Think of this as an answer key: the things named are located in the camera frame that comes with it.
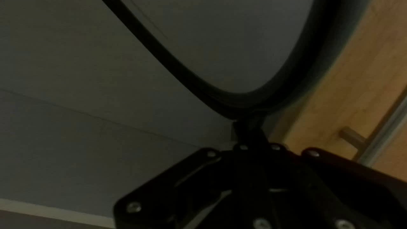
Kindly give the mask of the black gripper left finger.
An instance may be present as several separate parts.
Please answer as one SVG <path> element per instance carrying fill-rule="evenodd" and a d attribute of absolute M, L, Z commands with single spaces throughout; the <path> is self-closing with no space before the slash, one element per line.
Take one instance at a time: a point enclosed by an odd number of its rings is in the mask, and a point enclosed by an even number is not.
<path fill-rule="evenodd" d="M 230 150 L 203 147 L 120 197 L 115 229 L 257 229 L 272 222 L 263 129 L 236 122 Z"/>

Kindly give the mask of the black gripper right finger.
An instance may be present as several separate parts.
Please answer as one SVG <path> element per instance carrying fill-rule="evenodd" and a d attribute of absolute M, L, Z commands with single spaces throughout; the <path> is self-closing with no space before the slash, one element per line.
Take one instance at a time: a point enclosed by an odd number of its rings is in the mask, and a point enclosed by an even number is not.
<path fill-rule="evenodd" d="M 265 171 L 299 229 L 407 229 L 407 183 L 329 151 L 267 146 Z"/>

